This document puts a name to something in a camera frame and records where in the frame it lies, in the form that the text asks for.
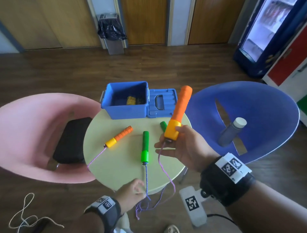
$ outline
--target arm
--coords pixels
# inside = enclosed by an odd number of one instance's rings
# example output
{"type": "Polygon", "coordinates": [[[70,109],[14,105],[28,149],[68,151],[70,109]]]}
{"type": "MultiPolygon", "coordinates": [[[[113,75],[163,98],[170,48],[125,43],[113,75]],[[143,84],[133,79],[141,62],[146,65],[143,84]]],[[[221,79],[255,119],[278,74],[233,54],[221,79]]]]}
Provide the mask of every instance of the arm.
{"type": "MultiPolygon", "coordinates": [[[[121,207],[121,215],[132,209],[139,201],[146,197],[142,190],[144,182],[139,179],[124,184],[114,195],[121,207]]],[[[104,225],[95,213],[86,213],[74,221],[67,233],[103,233],[104,225]]]]}
{"type": "MultiPolygon", "coordinates": [[[[219,157],[192,128],[184,125],[176,130],[179,132],[177,141],[167,145],[175,150],[162,150],[161,155],[175,157],[197,172],[202,172],[219,157]]],[[[161,135],[155,148],[161,148],[163,141],[161,135]]],[[[244,233],[307,232],[307,209],[258,181],[226,210],[244,233]]]]}

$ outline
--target green foam grip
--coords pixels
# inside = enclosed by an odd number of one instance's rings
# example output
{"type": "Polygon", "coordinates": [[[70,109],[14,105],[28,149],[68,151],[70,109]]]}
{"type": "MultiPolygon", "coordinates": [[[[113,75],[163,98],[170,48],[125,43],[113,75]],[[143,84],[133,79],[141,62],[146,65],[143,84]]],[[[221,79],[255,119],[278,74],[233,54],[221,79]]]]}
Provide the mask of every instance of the green foam grip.
{"type": "Polygon", "coordinates": [[[160,123],[160,125],[161,125],[161,128],[162,128],[163,132],[165,133],[167,124],[165,123],[165,121],[162,121],[162,122],[160,123]]]}
{"type": "Polygon", "coordinates": [[[149,132],[144,131],[143,132],[143,147],[142,151],[148,151],[148,146],[149,146],[149,132]]]}
{"type": "Polygon", "coordinates": [[[148,151],[142,151],[141,162],[142,163],[149,163],[149,153],[148,153],[148,151]]]}

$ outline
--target wooden floor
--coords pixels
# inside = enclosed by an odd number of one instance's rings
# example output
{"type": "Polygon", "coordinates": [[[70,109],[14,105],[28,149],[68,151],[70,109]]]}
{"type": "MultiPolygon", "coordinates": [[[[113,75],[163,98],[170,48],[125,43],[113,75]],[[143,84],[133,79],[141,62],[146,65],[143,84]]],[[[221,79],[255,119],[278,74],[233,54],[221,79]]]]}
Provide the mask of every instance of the wooden floor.
{"type": "MultiPolygon", "coordinates": [[[[48,92],[73,93],[99,101],[109,82],[148,81],[149,87],[176,88],[190,85],[193,92],[208,86],[238,80],[250,80],[232,60],[234,48],[228,45],[189,45],[178,47],[130,46],[126,55],[108,56],[100,48],[29,51],[0,56],[0,106],[15,99],[48,92]]],[[[281,148],[249,164],[254,175],[287,197],[307,207],[307,129],[299,125],[294,136],[281,148]]],[[[189,171],[182,185],[199,188],[199,174],[189,171]]],[[[22,208],[26,194],[35,198],[24,215],[49,216],[69,226],[85,207],[102,195],[111,194],[98,181],[86,184],[52,184],[20,177],[0,169],[0,231],[22,208]]],[[[171,195],[167,187],[165,197],[171,195]]],[[[143,212],[137,221],[129,212],[131,229],[138,232],[162,232],[167,224],[176,224],[181,232],[193,230],[179,193],[154,211],[143,212]]],[[[212,219],[215,230],[229,224],[212,219]]],[[[45,231],[63,232],[49,225],[45,231]]]]}

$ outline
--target orange foam grip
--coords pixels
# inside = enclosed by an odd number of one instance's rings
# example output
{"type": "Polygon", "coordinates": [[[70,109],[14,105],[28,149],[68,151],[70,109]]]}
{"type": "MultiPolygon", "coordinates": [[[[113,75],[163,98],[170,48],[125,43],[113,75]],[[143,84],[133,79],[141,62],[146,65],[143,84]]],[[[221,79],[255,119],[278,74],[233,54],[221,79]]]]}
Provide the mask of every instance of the orange foam grip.
{"type": "Polygon", "coordinates": [[[127,128],[125,128],[123,131],[121,131],[118,135],[116,135],[114,138],[116,141],[119,141],[120,139],[122,139],[125,135],[127,135],[128,133],[131,133],[133,131],[133,128],[131,126],[128,126],[127,128]]]}
{"type": "Polygon", "coordinates": [[[183,86],[181,88],[178,96],[178,101],[175,106],[174,114],[172,116],[173,120],[176,120],[181,123],[183,114],[185,113],[191,95],[192,95],[192,88],[190,86],[183,86]]]}

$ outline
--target storage box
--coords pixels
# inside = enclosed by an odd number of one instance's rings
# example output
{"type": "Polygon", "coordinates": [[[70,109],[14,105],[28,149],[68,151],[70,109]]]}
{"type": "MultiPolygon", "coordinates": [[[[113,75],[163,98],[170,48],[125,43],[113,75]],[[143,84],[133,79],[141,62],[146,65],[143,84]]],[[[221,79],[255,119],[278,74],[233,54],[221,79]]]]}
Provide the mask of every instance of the storage box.
{"type": "Polygon", "coordinates": [[[146,81],[109,83],[101,108],[114,119],[171,117],[177,103],[175,89],[148,89],[146,81]],[[126,105],[129,96],[141,104],[126,105]]]}

